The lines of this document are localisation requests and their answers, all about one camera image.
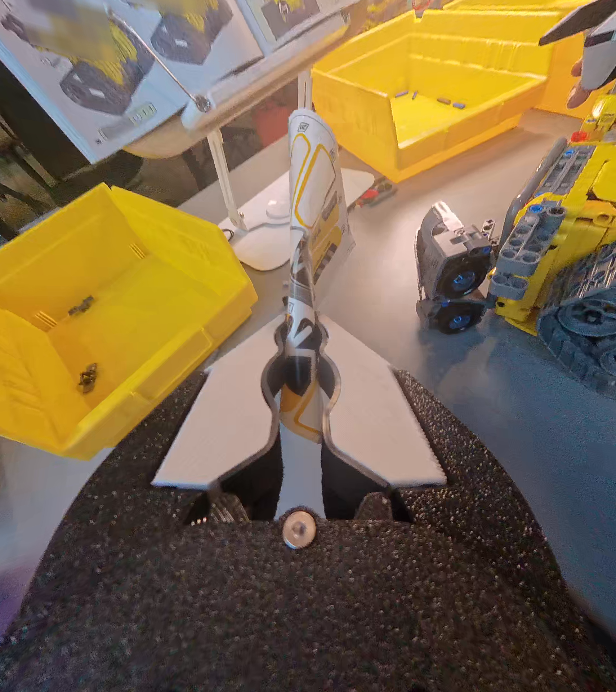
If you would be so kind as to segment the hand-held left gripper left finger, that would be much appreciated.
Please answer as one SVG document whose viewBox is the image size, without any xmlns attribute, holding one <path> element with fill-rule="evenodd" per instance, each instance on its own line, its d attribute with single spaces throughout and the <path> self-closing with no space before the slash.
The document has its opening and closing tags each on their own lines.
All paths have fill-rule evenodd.
<svg viewBox="0 0 616 692">
<path fill-rule="evenodd" d="M 275 317 L 204 370 L 205 381 L 153 480 L 153 487 L 211 491 L 269 450 L 278 413 L 262 387 L 279 354 Z"/>
</svg>

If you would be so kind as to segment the person's right hand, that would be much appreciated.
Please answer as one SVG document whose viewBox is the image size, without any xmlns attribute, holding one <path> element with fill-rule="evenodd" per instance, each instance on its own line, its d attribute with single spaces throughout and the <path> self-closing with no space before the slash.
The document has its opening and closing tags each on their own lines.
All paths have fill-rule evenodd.
<svg viewBox="0 0 616 692">
<path fill-rule="evenodd" d="M 571 68 L 570 74 L 572 77 L 576 78 L 576 82 L 572 87 L 572 91 L 567 98 L 566 106 L 568 109 L 575 109 L 585 103 L 589 96 L 599 87 L 594 86 L 589 80 L 583 75 L 584 72 L 584 59 L 581 57 L 576 61 Z"/>
</svg>

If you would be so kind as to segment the sticker sheet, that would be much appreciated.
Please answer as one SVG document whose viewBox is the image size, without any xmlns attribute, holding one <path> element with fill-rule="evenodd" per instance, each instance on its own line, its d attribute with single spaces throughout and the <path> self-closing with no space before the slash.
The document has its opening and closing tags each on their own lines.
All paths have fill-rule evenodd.
<svg viewBox="0 0 616 692">
<path fill-rule="evenodd" d="M 285 314 L 285 373 L 280 421 L 291 433 L 320 444 L 318 382 L 322 334 L 318 307 L 355 247 L 338 160 L 327 123 L 308 108 L 289 118 L 289 229 L 295 243 Z"/>
</svg>

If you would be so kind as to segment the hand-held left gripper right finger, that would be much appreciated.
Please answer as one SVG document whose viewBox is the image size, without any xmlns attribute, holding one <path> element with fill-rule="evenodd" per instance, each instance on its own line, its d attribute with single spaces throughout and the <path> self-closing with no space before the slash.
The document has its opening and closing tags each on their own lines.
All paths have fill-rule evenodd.
<svg viewBox="0 0 616 692">
<path fill-rule="evenodd" d="M 322 434 L 337 458 L 382 487 L 441 487 L 446 474 L 390 363 L 319 319 Z"/>
</svg>

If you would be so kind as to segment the book stand with white base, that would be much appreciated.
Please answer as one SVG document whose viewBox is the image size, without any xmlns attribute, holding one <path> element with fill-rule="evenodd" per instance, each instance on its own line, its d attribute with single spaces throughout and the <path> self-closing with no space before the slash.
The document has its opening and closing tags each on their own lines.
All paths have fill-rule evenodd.
<svg viewBox="0 0 616 692">
<path fill-rule="evenodd" d="M 217 180 L 228 213 L 229 241 L 237 258 L 257 271 L 271 271 L 287 263 L 295 241 L 289 230 L 289 175 L 276 181 L 239 206 L 224 153 L 221 128 L 260 104 L 279 88 L 298 79 L 298 107 L 312 106 L 312 66 L 361 30 L 367 18 L 367 1 L 350 1 L 340 10 L 342 26 L 332 15 L 307 29 L 269 56 L 238 68 L 205 93 L 183 85 L 160 57 L 136 34 L 164 72 L 186 95 L 186 106 L 163 124 L 125 149 L 146 159 L 168 159 L 189 151 L 206 136 Z"/>
</svg>

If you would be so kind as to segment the yellow tracked brick vehicle model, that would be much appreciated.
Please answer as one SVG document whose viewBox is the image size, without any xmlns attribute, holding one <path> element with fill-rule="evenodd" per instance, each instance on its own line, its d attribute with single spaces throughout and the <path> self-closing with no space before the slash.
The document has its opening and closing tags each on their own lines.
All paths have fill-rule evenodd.
<svg viewBox="0 0 616 692">
<path fill-rule="evenodd" d="M 489 275 L 495 313 L 616 400 L 616 82 L 542 164 Z"/>
</svg>

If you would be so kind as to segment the grey brick power module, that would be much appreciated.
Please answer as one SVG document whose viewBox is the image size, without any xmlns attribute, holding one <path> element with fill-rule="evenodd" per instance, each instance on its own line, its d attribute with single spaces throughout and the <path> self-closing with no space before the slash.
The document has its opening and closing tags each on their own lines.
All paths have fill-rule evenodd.
<svg viewBox="0 0 616 692">
<path fill-rule="evenodd" d="M 418 300 L 423 328 L 458 334 L 476 326 L 491 306 L 488 276 L 495 266 L 495 221 L 466 225 L 444 201 L 424 216 L 415 239 Z"/>
</svg>

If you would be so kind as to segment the large yellow storage bin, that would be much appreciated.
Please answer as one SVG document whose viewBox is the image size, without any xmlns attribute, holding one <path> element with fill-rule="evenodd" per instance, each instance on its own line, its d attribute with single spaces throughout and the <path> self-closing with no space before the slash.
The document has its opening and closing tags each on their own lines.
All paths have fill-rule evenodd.
<svg viewBox="0 0 616 692">
<path fill-rule="evenodd" d="M 399 183 L 509 131 L 538 106 L 552 60 L 539 40 L 557 21 L 553 12 L 401 15 L 315 63 L 313 104 L 343 149 Z M 400 91 L 409 93 L 393 98 Z"/>
</svg>

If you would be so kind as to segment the scattered small brick parts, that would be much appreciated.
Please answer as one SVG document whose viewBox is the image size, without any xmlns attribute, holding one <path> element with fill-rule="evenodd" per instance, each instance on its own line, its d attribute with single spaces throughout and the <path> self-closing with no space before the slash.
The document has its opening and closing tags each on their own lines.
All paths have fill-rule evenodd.
<svg viewBox="0 0 616 692">
<path fill-rule="evenodd" d="M 380 179 L 364 192 L 354 203 L 357 208 L 378 205 L 397 193 L 397 186 L 388 179 Z"/>
</svg>

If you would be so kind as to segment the instruction booklet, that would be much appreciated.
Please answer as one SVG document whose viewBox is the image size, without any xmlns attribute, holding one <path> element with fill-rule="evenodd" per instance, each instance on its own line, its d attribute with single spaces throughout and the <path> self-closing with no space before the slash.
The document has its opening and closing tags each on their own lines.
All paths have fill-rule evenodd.
<svg viewBox="0 0 616 692">
<path fill-rule="evenodd" d="M 356 1 L 0 1 L 0 61 L 90 162 L 341 39 Z"/>
</svg>

